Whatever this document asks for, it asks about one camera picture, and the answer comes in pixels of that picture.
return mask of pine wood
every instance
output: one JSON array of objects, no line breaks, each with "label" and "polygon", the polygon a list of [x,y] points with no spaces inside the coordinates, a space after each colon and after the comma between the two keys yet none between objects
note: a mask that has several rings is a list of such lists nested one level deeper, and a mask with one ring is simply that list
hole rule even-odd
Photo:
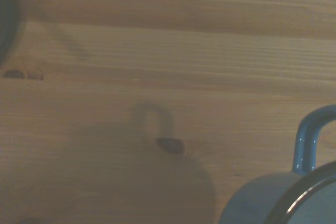
[{"label": "pine wood", "polygon": [[333,2],[22,0],[0,69],[26,77],[0,82],[3,220],[217,223],[241,185],[290,169],[300,120],[335,103]]}]

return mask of wood grain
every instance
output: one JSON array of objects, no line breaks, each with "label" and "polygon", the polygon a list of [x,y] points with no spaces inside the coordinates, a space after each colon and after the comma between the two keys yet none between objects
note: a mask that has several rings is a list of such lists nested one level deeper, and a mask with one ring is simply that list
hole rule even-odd
[{"label": "wood grain", "polygon": [[1,221],[217,223],[334,103],[333,1],[22,0],[0,69],[25,76],[0,81]]},{"label": "wood grain", "polygon": [[28,19],[335,39],[334,0],[23,0]]}]

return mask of wooden table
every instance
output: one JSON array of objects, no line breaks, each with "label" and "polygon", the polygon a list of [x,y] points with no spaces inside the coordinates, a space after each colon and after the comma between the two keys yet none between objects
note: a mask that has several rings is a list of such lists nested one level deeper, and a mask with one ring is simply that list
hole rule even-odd
[{"label": "wooden table", "polygon": [[25,75],[0,81],[3,223],[217,223],[336,101],[335,0],[21,2],[0,70]]}]

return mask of mug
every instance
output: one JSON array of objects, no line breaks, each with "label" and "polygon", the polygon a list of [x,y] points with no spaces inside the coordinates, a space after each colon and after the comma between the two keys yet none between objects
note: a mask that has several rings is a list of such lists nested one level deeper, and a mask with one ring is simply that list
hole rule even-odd
[{"label": "mug", "polygon": [[[336,162],[315,170],[319,133],[326,124],[333,120],[336,120],[336,105],[325,106],[309,113],[298,127],[292,170],[288,173],[264,175],[245,184],[227,203],[219,224],[264,224],[270,214],[277,215],[279,204],[287,202],[288,206],[294,206],[298,200],[306,198],[303,196],[312,191],[313,185],[321,184],[321,173],[336,177]],[[310,185],[307,181],[314,181],[315,184]],[[301,196],[298,194],[297,198],[289,199],[297,194],[297,189],[303,190]],[[321,202],[311,200],[309,204],[314,206],[313,209],[325,209],[324,203]],[[288,214],[290,210],[289,207],[284,214]]]}]

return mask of blue mug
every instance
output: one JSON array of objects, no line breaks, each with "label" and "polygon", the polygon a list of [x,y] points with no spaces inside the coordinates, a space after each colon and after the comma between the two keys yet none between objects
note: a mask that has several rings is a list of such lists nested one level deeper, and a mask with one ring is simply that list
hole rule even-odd
[{"label": "blue mug", "polygon": [[[333,120],[336,120],[336,105],[325,106],[309,113],[298,127],[292,170],[288,173],[264,175],[245,184],[227,203],[219,224],[307,224],[313,223],[313,218],[310,217],[313,212],[319,218],[318,223],[336,223],[334,205],[328,206],[336,200],[323,198],[333,195],[336,198],[333,193],[336,192],[336,162],[315,170],[319,133]],[[318,197],[316,194],[313,200],[308,200],[306,206],[302,207],[305,210],[298,210],[296,217],[289,221],[288,216],[292,216],[293,209],[298,208],[298,202],[306,200],[322,185],[331,182],[335,183],[329,186],[329,191],[325,190],[324,196]],[[326,209],[330,209],[332,214],[325,214]],[[270,218],[274,216],[283,220],[286,216],[287,220],[270,222]]]}]

